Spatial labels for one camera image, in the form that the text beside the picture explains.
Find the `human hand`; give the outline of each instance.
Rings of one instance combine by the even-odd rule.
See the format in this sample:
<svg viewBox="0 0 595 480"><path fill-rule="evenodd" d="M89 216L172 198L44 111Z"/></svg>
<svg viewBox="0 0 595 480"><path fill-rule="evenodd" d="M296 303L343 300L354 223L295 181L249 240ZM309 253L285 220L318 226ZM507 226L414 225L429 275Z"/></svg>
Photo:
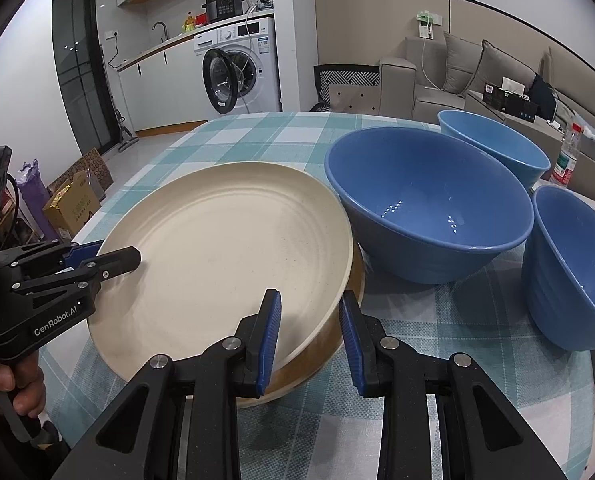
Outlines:
<svg viewBox="0 0 595 480"><path fill-rule="evenodd" d="M13 368L0 363L0 392L15 389L20 392L13 399L13 408L18 415L37 418L46 404L44 373L39 367L37 352L20 361Z"/></svg>

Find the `tablecloth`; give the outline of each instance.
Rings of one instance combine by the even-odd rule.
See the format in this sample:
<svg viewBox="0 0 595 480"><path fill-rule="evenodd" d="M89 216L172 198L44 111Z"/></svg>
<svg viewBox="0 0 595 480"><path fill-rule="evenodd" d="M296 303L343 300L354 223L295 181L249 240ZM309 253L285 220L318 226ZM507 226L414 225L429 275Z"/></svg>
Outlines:
<svg viewBox="0 0 595 480"><path fill-rule="evenodd" d="M140 170L88 222L75 241L104 238L143 197L184 174L239 160L266 160L305 170L328 184L324 155L346 132L412 121L335 113L225 116L175 142ZM566 352L533 324L520 288L523 247L501 254L465 280L416 285L367 268L362 309L386 332L416 350L448 358L474 357L490 375L570 480L578 480L591 449L593 374L589 352ZM74 445L124 386L93 345L85 322L41 352L47 411ZM433 478L441 478L434 397L428 397ZM343 349L311 380L282 399L240 410L245 480L374 479L383 402L361 399Z"/></svg>

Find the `purple bag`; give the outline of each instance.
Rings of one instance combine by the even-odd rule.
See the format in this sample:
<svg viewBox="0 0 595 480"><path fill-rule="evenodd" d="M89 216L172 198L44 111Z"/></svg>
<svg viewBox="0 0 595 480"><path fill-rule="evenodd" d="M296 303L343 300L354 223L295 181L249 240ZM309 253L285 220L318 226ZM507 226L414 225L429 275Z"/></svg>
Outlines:
<svg viewBox="0 0 595 480"><path fill-rule="evenodd" d="M20 193L28 206L28 210L33 215L38 227L42 229L46 240L59 239L57 232L44 215L44 206L51 196L42 182L37 159L33 161L32 165L27 162L24 163L21 171L18 171L15 177L15 182L20 188Z"/></svg>

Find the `metal screw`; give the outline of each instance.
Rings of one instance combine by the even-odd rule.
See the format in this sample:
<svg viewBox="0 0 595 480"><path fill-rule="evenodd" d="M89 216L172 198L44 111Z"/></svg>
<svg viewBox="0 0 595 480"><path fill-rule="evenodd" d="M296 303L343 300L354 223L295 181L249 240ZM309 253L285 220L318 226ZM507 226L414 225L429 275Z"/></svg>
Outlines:
<svg viewBox="0 0 595 480"><path fill-rule="evenodd" d="M386 336L379 340L379 344L387 350L395 350L400 345L400 342L394 337Z"/></svg>
<svg viewBox="0 0 595 480"><path fill-rule="evenodd" d="M473 362L471 357L466 354L455 354L453 356L453 361L455 361L457 366L461 366L462 368L468 368Z"/></svg>
<svg viewBox="0 0 595 480"><path fill-rule="evenodd" d="M168 364L168 357L164 354L157 354L151 357L151 368L164 368Z"/></svg>
<svg viewBox="0 0 595 480"><path fill-rule="evenodd" d="M227 337L222 341L222 346L226 350L237 350L240 346L242 346L242 340L238 337Z"/></svg>

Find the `light blue bowl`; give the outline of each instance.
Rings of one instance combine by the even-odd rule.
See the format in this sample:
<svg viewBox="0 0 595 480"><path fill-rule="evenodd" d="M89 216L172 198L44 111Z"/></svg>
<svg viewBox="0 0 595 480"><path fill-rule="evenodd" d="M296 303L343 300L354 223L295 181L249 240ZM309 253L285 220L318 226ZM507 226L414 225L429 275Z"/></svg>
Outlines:
<svg viewBox="0 0 595 480"><path fill-rule="evenodd" d="M444 110L437 119L443 134L465 140L494 156L527 189L551 169L551 161L542 150L505 124L460 110Z"/></svg>
<svg viewBox="0 0 595 480"><path fill-rule="evenodd" d="M412 282L466 277L533 227L519 180L453 137L416 128L358 130L331 146L324 167L359 244L373 262Z"/></svg>
<svg viewBox="0 0 595 480"><path fill-rule="evenodd" d="M595 211L568 190L533 195L522 286L535 324L566 350L595 349Z"/></svg>

